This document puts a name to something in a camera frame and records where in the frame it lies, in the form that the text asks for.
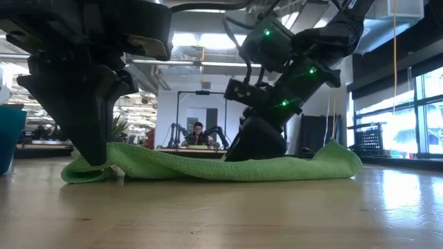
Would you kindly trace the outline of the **teal plastic basket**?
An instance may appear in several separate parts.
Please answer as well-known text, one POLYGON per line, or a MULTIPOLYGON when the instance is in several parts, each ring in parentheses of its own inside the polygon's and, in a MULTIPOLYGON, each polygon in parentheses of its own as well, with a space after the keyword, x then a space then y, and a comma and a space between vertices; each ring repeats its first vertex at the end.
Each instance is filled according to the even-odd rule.
POLYGON ((27 113, 23 108, 23 104, 0 106, 0 176, 10 169, 16 145, 24 130, 27 113))

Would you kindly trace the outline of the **black fabric panel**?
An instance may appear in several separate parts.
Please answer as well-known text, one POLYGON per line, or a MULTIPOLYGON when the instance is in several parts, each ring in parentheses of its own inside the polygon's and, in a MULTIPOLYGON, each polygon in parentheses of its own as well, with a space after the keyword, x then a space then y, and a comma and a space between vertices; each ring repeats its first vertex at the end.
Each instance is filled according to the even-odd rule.
POLYGON ((302 114, 300 121, 298 151, 302 148, 309 148, 316 153, 329 142, 331 137, 343 145, 341 115, 336 115, 336 118, 333 118, 333 116, 306 116, 302 114))

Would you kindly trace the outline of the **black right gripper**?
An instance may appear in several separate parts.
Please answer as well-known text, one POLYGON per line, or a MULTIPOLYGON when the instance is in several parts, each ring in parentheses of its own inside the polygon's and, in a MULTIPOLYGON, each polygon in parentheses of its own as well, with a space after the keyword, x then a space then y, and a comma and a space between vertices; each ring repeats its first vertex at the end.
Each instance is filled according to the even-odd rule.
POLYGON ((288 86, 273 86, 270 109, 250 109, 244 112, 245 120, 239 128, 225 161, 262 160, 284 156, 286 140, 281 131, 294 115, 302 112, 305 101, 288 86))

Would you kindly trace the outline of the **long ceiling light tube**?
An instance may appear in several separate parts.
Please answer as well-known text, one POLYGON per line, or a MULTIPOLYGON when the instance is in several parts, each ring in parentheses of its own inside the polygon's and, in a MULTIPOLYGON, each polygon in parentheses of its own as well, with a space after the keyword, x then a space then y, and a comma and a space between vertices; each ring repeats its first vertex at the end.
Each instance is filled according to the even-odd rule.
POLYGON ((169 66, 225 66, 225 67, 243 67, 246 68, 247 64, 237 62, 205 62, 205 61, 185 61, 185 60, 172 60, 172 61, 158 61, 152 59, 127 59, 127 64, 149 64, 149 65, 169 65, 169 66))

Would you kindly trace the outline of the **person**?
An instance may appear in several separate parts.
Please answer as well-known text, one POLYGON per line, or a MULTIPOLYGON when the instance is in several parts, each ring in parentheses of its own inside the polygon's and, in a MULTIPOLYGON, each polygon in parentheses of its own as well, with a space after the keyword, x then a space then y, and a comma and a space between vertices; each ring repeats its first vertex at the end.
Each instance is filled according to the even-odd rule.
POLYGON ((182 147, 189 147, 190 145, 205 145, 211 146, 214 144, 212 137, 204 136, 203 125, 201 122, 195 122, 193 126, 193 132, 186 136, 185 140, 181 143, 182 147))

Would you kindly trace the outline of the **black aluminium table frame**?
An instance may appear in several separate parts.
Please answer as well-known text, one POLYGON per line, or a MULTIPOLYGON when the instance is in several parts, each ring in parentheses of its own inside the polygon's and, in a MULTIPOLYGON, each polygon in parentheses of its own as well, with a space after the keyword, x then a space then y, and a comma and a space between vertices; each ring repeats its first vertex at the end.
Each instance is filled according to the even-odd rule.
MULTIPOLYGON (((16 149, 14 154, 14 159, 31 159, 31 158, 54 158, 54 157, 67 157, 71 156, 72 149, 16 149)), ((163 149, 160 152, 165 152, 167 154, 172 154, 175 156, 183 156, 187 158, 221 158, 223 153, 212 153, 198 156, 198 152, 191 152, 190 150, 180 149, 180 150, 170 150, 163 149)))

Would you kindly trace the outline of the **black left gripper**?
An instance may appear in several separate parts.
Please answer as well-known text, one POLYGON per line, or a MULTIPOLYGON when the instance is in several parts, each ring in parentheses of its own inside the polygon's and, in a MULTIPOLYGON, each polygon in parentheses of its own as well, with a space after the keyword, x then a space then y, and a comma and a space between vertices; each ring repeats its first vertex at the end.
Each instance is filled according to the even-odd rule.
POLYGON ((112 113, 119 97, 138 93, 121 70, 123 55, 168 61, 172 14, 148 0, 0 0, 0 30, 30 55, 32 75, 18 77, 18 85, 99 166, 107 156, 105 97, 112 113))

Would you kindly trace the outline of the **distant wooden table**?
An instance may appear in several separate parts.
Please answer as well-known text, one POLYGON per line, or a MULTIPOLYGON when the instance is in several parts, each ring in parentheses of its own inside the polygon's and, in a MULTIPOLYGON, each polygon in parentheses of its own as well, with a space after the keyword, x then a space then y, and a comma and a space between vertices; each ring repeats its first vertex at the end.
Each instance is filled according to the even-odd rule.
POLYGON ((160 148, 154 151, 161 151, 165 153, 207 153, 207 154, 225 154, 227 150, 214 150, 214 149, 170 149, 160 148))

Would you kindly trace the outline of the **small potted artificial plant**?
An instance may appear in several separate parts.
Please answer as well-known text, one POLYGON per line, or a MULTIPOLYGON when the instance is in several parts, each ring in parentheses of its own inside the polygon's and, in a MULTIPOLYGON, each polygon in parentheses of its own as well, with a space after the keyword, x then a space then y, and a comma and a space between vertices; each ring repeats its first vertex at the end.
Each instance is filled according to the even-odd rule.
POLYGON ((125 130, 129 127, 126 119, 121 120, 120 115, 115 116, 111 122, 111 138, 113 142, 123 142, 127 137, 125 130))

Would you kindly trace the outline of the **black perforated crate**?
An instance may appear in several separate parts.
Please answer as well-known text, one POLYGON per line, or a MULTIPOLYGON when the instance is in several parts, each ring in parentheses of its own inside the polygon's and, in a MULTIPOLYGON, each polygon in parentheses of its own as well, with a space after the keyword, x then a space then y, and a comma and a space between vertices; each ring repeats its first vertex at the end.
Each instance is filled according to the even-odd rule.
POLYGON ((358 156, 383 156, 383 125, 386 125, 386 122, 348 127, 354 132, 354 144, 349 146, 349 149, 358 156))

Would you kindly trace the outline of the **green microfiber towel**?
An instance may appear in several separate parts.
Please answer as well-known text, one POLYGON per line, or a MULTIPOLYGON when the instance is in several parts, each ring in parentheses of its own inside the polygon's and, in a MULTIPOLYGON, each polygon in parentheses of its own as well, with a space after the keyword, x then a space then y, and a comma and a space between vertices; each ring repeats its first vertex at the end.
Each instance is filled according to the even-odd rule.
POLYGON ((61 172, 71 184, 105 181, 117 166, 125 175, 139 179, 200 178, 209 181, 266 182, 351 178, 363 168, 361 159, 335 140, 328 142, 313 158, 289 156, 262 160, 228 162, 222 159, 186 158, 128 145, 107 144, 107 159, 90 165, 77 155, 61 172))

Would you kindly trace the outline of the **dark door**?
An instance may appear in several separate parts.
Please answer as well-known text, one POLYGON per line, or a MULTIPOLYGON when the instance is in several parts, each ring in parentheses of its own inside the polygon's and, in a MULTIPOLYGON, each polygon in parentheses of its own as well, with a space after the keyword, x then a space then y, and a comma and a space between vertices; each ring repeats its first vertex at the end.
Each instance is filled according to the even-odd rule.
POLYGON ((206 129, 216 127, 218 125, 218 109, 206 109, 206 129))

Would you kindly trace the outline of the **large window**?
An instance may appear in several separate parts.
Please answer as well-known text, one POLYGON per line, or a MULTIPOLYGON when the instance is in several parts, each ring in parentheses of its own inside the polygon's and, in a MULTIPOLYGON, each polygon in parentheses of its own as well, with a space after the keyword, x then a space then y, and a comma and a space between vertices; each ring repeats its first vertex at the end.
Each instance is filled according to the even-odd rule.
POLYGON ((381 124, 385 154, 443 155, 443 66, 353 101, 355 123, 381 124))

